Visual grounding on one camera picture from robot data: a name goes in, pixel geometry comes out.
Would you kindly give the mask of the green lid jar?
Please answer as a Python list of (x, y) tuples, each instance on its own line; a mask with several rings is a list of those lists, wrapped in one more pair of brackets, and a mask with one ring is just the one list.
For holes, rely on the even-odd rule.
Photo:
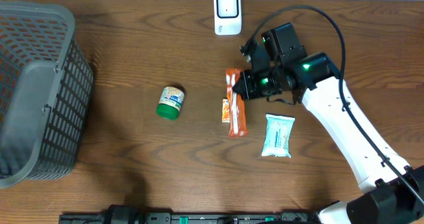
[(156, 113), (169, 120), (176, 120), (179, 117), (185, 98), (185, 93), (176, 87), (165, 87), (160, 96)]

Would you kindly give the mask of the orange tissue pack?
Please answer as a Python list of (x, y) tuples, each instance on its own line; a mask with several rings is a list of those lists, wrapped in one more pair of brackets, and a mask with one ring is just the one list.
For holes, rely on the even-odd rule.
[(229, 100), (226, 98), (223, 99), (221, 121), (222, 123), (230, 123), (230, 106)]

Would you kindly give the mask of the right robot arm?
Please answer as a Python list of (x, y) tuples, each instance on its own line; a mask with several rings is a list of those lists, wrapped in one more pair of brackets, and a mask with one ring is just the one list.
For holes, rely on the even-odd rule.
[(352, 98), (323, 52), (307, 55), (291, 24), (251, 38), (240, 49), (252, 67), (234, 91), (243, 100), (289, 91), (324, 126), (347, 160), (362, 195), (316, 212), (320, 223), (411, 223), (423, 216), (423, 169), (412, 168)]

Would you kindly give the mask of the red Top chocolate bar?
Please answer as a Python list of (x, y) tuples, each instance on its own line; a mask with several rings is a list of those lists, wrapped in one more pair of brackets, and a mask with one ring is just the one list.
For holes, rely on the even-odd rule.
[(225, 72), (227, 100), (229, 102), (227, 117), (230, 124), (230, 137), (243, 137), (248, 134), (244, 101), (239, 93), (233, 91), (233, 87), (240, 80), (241, 72), (242, 70), (237, 68), (227, 69)]

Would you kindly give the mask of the mint green wipes pack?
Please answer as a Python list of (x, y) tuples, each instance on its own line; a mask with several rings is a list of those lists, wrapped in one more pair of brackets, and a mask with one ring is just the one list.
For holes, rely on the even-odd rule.
[(266, 137), (261, 156), (291, 157), (289, 139), (294, 117), (266, 114)]

